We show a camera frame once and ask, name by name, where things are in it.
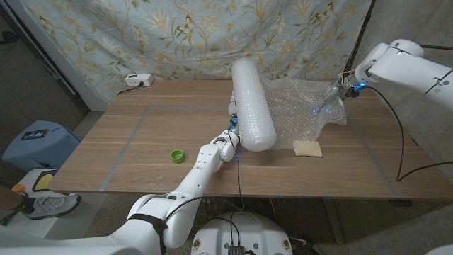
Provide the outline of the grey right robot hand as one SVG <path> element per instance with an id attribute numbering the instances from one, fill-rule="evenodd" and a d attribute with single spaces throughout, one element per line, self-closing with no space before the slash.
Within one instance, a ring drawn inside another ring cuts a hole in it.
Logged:
<path id="1" fill-rule="evenodd" d="M 334 102 L 342 103 L 347 98 L 356 98 L 366 87 L 366 83 L 356 79 L 354 70 L 339 73 L 338 76 L 338 80 L 333 82 L 324 94 L 323 100 L 316 104 L 314 113 L 321 112 L 323 108 Z"/>

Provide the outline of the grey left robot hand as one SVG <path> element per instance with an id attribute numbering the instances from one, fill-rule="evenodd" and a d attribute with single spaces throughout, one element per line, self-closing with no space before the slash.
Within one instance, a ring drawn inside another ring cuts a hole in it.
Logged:
<path id="1" fill-rule="evenodd" d="M 239 126 L 238 126 L 238 117 L 236 113 L 236 100 L 234 91 L 231 93 L 230 102 L 228 105 L 228 112 L 230 115 L 230 123 L 228 130 L 233 132 L 237 137 L 239 136 Z"/>

